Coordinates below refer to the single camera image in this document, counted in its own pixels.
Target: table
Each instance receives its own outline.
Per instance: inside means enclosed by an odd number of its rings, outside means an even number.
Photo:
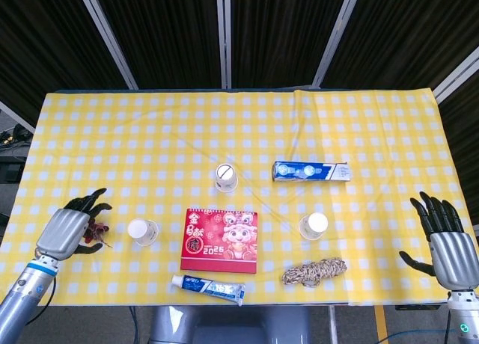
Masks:
[[[352,180],[278,183],[275,160],[350,163]],[[237,169],[237,189],[215,190],[216,165]],[[180,273],[188,207],[259,214],[258,273],[197,272],[246,283],[246,304],[437,302],[446,291],[397,252],[430,261],[411,196],[451,201],[472,234],[430,89],[347,92],[51,93],[43,104],[10,224],[0,247],[0,292],[32,258],[52,213],[107,187],[102,214],[112,229],[91,256],[61,263],[57,305],[206,304],[214,298],[170,285]],[[330,227],[302,239],[302,216],[324,212]],[[159,223],[140,248],[126,226]],[[316,289],[284,286],[292,265],[341,257],[348,271]]]

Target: black curtain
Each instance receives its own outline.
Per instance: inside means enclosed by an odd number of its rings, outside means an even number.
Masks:
[[[358,0],[321,87],[437,86],[479,46],[479,0]]]
[[[479,224],[479,73],[439,104],[442,125],[473,224]]]
[[[99,0],[140,88],[220,88],[216,0]]]
[[[45,94],[126,88],[82,0],[0,0],[0,100],[35,125]]]
[[[231,0],[233,86],[310,85],[343,0]]]

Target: white stripe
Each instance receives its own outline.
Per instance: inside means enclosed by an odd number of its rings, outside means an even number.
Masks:
[[[329,312],[329,335],[331,336],[331,344],[338,344],[338,331],[336,329],[336,312],[335,306],[328,306]]]
[[[226,69],[225,45],[225,0],[216,0],[216,13],[218,14],[218,39],[219,39],[219,67],[222,74],[222,88],[228,88]]]
[[[320,65],[317,68],[316,75],[313,80],[312,87],[320,88],[321,82],[324,80],[326,71],[335,55],[338,48],[339,41],[341,40],[344,29],[350,20],[351,13],[356,5],[357,0],[344,0],[341,9],[339,10],[338,18],[336,19],[335,26],[332,28],[331,35],[329,36],[328,43],[324,49],[323,57],[321,58]]]
[[[237,263],[256,263],[255,260],[243,260],[243,259],[223,259],[223,258],[193,258],[193,257],[181,257],[181,259],[198,259],[198,260],[220,260],[222,262],[237,262]]]
[[[126,82],[126,85],[130,90],[138,90],[138,85],[136,84],[133,74],[130,71],[128,64],[126,63],[125,57],[118,45],[117,39],[113,34],[112,28],[108,23],[105,14],[100,6],[98,0],[83,0],[92,20],[97,26],[98,31],[100,32],[103,41],[106,44],[106,47],[110,51],[110,54],[115,61],[118,70],[120,71],[123,79]]]
[[[28,123],[27,121],[25,121],[23,118],[21,118],[18,114],[16,114],[15,111],[13,111],[12,109],[10,109],[7,105],[5,105],[2,101],[0,101],[0,111],[3,111],[5,114],[7,114],[8,116],[12,117],[13,120],[15,120],[16,122],[18,122],[20,125],[22,125],[23,127],[25,127],[28,131],[30,131],[31,133],[35,133],[35,128],[30,124]]]
[[[437,103],[444,101],[478,70],[479,46],[434,89],[433,94]]]
[[[231,83],[231,0],[225,0],[225,36],[226,36],[226,88]]]
[[[332,174],[335,172],[336,166],[337,166],[337,165],[332,165],[332,166],[330,167],[331,169],[329,170],[329,172],[328,172],[328,174],[326,175],[326,178],[325,178],[324,180],[329,181],[329,180],[331,179]]]

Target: white paper cup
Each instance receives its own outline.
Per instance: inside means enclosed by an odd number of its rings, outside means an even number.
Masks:
[[[128,234],[133,240],[145,247],[155,242],[158,236],[158,224],[147,219],[134,219],[128,224]]]
[[[229,163],[221,163],[215,171],[215,187],[221,192],[231,192],[238,185],[237,173]]]
[[[323,213],[311,213],[303,217],[299,222],[299,232],[310,241],[319,239],[327,229],[328,218]]]

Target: robotic hand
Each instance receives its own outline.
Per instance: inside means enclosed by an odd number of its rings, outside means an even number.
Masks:
[[[421,219],[429,242],[433,264],[415,261],[408,253],[399,255],[412,268],[436,277],[451,291],[448,306],[453,326],[462,344],[479,344],[479,300],[474,290],[479,286],[479,260],[469,234],[464,233],[456,209],[446,200],[420,193],[426,208],[414,198],[412,205]]]
[[[94,220],[104,209],[112,209],[107,203],[93,207],[105,191],[106,188],[101,188],[89,196],[71,200],[50,219],[37,241],[35,259],[26,266],[0,304],[0,344],[11,344],[18,340],[40,299],[55,279],[59,261],[73,254],[95,253],[103,246],[96,243],[92,247],[85,247],[79,242],[88,228],[88,221]]]

